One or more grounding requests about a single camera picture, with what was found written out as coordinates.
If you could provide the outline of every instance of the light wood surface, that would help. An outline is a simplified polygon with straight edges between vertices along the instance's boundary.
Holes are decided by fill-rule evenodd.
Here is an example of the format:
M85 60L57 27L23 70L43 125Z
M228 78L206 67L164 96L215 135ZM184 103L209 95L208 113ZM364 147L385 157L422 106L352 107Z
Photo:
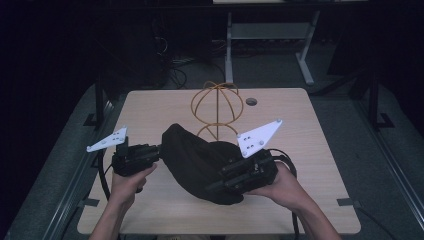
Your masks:
M130 145L161 143L162 133L173 123L179 123L192 133L204 124L191 112L190 103L199 90L164 90L131 92L116 125L116 130L128 126ZM293 160L299 182L316 200L340 233L357 233L360 223L352 206L338 206L337 199L348 198L345 186L321 130L308 95L303 89L241 89L243 101L255 98L256 106L244 106L242 116L231 124L243 133L281 118L280 127L266 148L285 151ZM233 95L234 111L240 111L240 101ZM220 119L230 119L225 98L220 96ZM199 107L199 116L211 119L216 115L216 94L209 94ZM200 135L213 141L207 132ZM236 143L228 128L220 128L220 140ZM105 166L115 149L105 154ZM86 206L78 224L81 233L89 234L106 205L97 177L89 198L98 199L97 207ZM147 179L142 193L127 213L122 233L140 234L284 234L292 233L291 213L269 199L246 196L240 204L219 206L198 199L178 185L160 160L158 168Z

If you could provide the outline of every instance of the cable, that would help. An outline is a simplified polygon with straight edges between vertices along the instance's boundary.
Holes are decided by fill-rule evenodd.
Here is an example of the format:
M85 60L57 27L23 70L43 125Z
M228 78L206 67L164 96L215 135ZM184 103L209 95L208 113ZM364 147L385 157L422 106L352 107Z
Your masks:
M97 153L97 168L99 171L99 178L103 188L103 192L105 193L106 199L109 201L110 191L109 191L109 186L107 185L106 175L103 168L103 155L104 155L104 150L103 149L99 150L99 152Z
M106 168L105 174L109 171L110 167L112 167L112 164L110 164L109 167Z
M173 75L171 74L169 77L170 77L171 81L177 86L177 89L187 88L185 86L185 84L187 83L187 74L185 72L183 72L182 70L176 69L176 68L171 68L169 70L173 70ZM180 82L180 79L178 78L177 72L179 72L183 75L184 79L183 79L182 82Z
M163 37L155 37L155 39L156 40L162 40L165 43L164 49L161 52L158 53L159 55L162 56L162 54L165 53L166 50L168 50L168 41Z
M390 236L391 239L397 240L396 237L385 226L383 226L383 224L381 224L375 217L373 217L371 214L365 211L362 207L356 206L355 209L358 209L361 213L363 213L365 216L371 219L375 224L377 224L381 229L383 229L383 231L385 231L387 235Z
M215 57L222 56L221 54L225 53L227 42L225 40L215 40L215 41L212 41L212 45L214 44L217 46L216 47L213 46L211 50L212 56L215 56Z
M221 73L222 82L225 82L225 72L224 72L224 70L222 70L222 68L215 63L212 63L212 62L209 62L209 61L208 62L201 61L201 60L198 60L196 58L185 58L185 59L179 59L179 60L174 59L174 60L172 60L172 63L173 63L173 66L170 68L170 70L179 71L180 73L184 74L184 78L185 78L184 84L183 84L183 86L181 86L176 73L174 73L173 78L171 77L171 80L177 85L178 89L185 87L184 85L187 81L187 74L185 74L182 70L178 70L177 68L186 66L188 64L194 64L194 63L201 63L201 64L205 64L205 65L209 65L209 66L213 66L213 67L217 68L219 70L219 72Z
M285 163L285 164L289 167L290 172L293 174L293 176L294 176L295 178L297 178L297 170L296 170L296 167L294 166L294 164L293 164L292 160L290 159L289 155L287 155L287 153L285 153L285 152L283 152L283 151L281 151L281 150L279 150L279 149L275 149L275 148L271 148L271 149L268 149L268 150L270 150L270 151L277 151L277 152L281 153L281 154L282 154L281 156L282 156L283 158L280 158L281 156L274 157L274 158L275 158L276 160L281 160L283 163Z

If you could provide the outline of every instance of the black cloth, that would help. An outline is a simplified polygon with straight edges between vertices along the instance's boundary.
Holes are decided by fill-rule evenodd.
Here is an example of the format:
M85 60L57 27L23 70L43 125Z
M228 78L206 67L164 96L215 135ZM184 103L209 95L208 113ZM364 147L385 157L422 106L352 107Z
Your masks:
M207 142L178 124L162 135L161 158L175 180L187 192L219 205L243 201L243 195L229 191L210 192L205 187L222 180L218 173L228 160L241 155L239 147L223 142Z

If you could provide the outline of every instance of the dark background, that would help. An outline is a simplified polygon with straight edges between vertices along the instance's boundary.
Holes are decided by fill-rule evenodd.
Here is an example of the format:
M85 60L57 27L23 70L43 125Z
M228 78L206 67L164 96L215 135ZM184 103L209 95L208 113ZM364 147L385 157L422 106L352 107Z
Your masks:
M364 63L376 69L380 81L393 91L424 135L424 28L420 25L424 8L418 2L403 2L355 11L342 28L330 70L343 75ZM165 81L166 63L155 54L150 24L155 16L92 14L90 10L101 4L0 1L1 127L6 133L1 142L0 237L19 211L76 103L96 79L106 79L105 90L111 98L129 89L159 88ZM317 38L329 32L341 34L340 25L332 20L340 12L323 13ZM220 34L214 29L221 23L213 17L185 16L178 22L178 14L168 15L168 20L175 20L167 26L174 39L171 46L200 44L199 49L205 49L202 44ZM190 23L192 17L200 20ZM189 50L208 57L207 52ZM134 65L128 69L117 59ZM140 64L150 65L139 68Z

